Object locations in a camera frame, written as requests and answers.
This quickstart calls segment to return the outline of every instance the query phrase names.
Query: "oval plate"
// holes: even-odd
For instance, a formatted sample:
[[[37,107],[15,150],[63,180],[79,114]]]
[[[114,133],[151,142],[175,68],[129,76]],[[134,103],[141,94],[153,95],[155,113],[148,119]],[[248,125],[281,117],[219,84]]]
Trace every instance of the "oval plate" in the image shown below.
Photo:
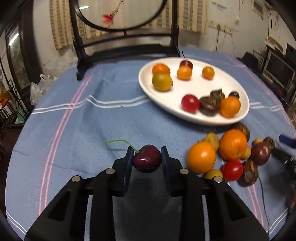
[[[207,126],[222,126],[236,123],[242,120],[249,112],[250,102],[244,88],[229,74],[210,64],[187,59],[193,63],[193,74],[189,81],[182,81],[177,78],[177,70],[181,61],[185,58],[161,58],[145,64],[139,72],[139,83],[142,90],[164,110],[178,116],[186,121],[203,124]],[[170,68],[170,76],[173,80],[173,87],[168,92],[159,92],[152,85],[152,68],[157,63],[164,63]],[[202,69],[211,66],[215,70],[212,80],[202,77]],[[181,100],[186,94],[193,94],[198,99],[208,96],[211,91],[222,89],[227,97],[230,92],[237,91],[240,96],[241,108],[233,118],[225,118],[221,114],[209,117],[197,111],[196,114],[188,113],[181,108]]]

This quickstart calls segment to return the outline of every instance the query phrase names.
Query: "blue tablecloth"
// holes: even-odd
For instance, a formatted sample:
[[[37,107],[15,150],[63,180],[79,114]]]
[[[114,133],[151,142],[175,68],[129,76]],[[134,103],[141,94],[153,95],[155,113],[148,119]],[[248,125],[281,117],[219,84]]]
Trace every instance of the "blue tablecloth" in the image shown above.
[[[246,90],[250,111],[242,122],[251,131],[249,145],[256,137],[278,140],[282,133],[296,137],[279,100],[245,65],[225,53],[197,48],[183,51],[187,58],[229,73]],[[72,67],[38,103],[13,149],[6,183],[7,217],[21,238],[72,176],[96,176],[125,155],[124,143],[104,146],[105,141],[126,139],[136,148],[165,145],[170,156],[185,167],[186,152],[192,144],[209,131],[219,137],[225,131],[188,123],[154,104],[138,84],[138,72],[148,61],[98,64],[80,82],[76,67]],[[217,157],[215,168],[221,166],[222,160]],[[259,175],[272,238],[286,220],[288,175],[273,157],[259,167]],[[230,186],[267,230],[259,181],[248,188],[237,182]],[[169,198],[161,168],[149,175],[133,169],[127,195],[114,198],[113,203],[117,240],[178,240],[181,200]]]

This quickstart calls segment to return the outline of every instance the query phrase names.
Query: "monitor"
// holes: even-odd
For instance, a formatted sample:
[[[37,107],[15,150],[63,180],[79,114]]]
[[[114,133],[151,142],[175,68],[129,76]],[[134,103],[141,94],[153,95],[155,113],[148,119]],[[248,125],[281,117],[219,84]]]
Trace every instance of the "monitor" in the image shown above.
[[[286,58],[293,64],[296,63],[296,49],[294,49],[290,44],[287,44]]]
[[[287,87],[289,81],[292,80],[295,75],[295,71],[274,54],[270,55],[266,71],[277,79],[277,81],[284,87]]]

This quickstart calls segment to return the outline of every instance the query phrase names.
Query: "screw head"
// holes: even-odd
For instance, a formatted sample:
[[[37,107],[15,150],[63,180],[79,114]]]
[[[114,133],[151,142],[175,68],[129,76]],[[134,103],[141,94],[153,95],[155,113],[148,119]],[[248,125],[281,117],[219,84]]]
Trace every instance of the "screw head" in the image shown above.
[[[80,181],[80,179],[81,178],[79,176],[74,176],[74,177],[72,177],[72,182],[77,183]]]
[[[111,175],[111,174],[114,174],[115,173],[115,170],[113,168],[108,168],[106,170],[106,173],[109,174],[109,175]]]
[[[189,170],[187,168],[182,168],[182,169],[180,169],[180,173],[183,175],[186,175],[189,173]]]
[[[221,182],[223,182],[223,178],[220,177],[220,176],[215,176],[215,177],[213,178],[213,180],[214,180],[215,182],[217,182],[217,183],[221,183]]]

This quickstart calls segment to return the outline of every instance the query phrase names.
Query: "striped curtain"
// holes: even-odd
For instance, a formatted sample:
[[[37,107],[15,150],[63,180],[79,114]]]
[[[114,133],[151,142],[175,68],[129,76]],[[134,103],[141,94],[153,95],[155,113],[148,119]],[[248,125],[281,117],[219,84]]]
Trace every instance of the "striped curtain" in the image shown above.
[[[73,43],[74,35],[71,25],[69,0],[50,0],[50,22],[56,49],[62,49]],[[207,0],[179,0],[179,29],[205,33],[207,17]],[[77,16],[78,31],[83,40],[105,34],[84,24]],[[172,0],[168,0],[162,13],[144,28],[170,28],[172,23]]]

